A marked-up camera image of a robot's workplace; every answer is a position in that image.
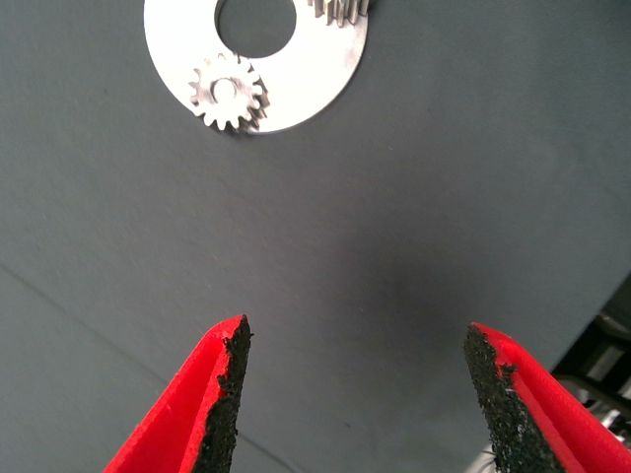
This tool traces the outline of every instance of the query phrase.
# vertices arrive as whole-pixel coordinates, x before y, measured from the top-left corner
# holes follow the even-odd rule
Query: washer hole
[[[225,0],[217,21],[222,41],[245,57],[267,57],[280,51],[295,28],[292,0]]]

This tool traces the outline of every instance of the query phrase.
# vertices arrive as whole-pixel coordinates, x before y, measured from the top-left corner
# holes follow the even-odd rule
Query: gear teeth
[[[307,0],[307,4],[314,7],[315,17],[326,17],[326,24],[335,21],[340,28],[346,21],[355,25],[360,17],[368,15],[370,0]]]
[[[264,116],[262,109],[269,104],[265,86],[260,74],[255,72],[251,63],[232,52],[220,52],[211,59],[204,59],[205,67],[195,69],[197,82],[190,82],[194,95],[190,97],[191,108],[195,116],[203,116],[206,126],[216,125],[220,131],[242,127],[258,126],[259,116]],[[223,93],[215,95],[215,85],[232,82],[234,96]]]

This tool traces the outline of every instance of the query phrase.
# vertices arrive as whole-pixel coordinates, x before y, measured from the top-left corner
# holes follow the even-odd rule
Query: gear
[[[257,125],[265,103],[260,76],[249,61],[231,52],[205,59],[194,69],[197,82],[189,83],[195,95],[190,98],[196,116],[204,115],[206,126],[217,124],[223,131],[228,123],[238,130],[241,125]]]
[[[355,25],[357,18],[368,15],[370,0],[307,0],[310,6],[314,6],[315,16],[326,16],[326,24],[335,21],[342,28],[346,20]]]

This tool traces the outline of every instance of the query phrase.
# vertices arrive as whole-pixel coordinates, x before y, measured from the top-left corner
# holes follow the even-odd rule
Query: silver metal disc
[[[192,111],[193,69],[207,57],[230,51],[217,32],[224,0],[146,0],[145,35],[154,65],[172,94]],[[268,91],[269,106],[258,129],[271,133],[295,126],[324,109],[344,89],[364,52],[368,17],[343,28],[315,18],[307,0],[293,0],[296,29],[280,51],[248,58]]]

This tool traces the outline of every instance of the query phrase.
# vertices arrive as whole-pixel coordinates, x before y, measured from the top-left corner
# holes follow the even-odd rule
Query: gray backdrop
[[[461,471],[467,322],[551,367],[631,267],[629,2],[381,1],[258,138],[169,94],[140,0],[1,10],[1,471],[100,470],[241,312],[235,473]]]

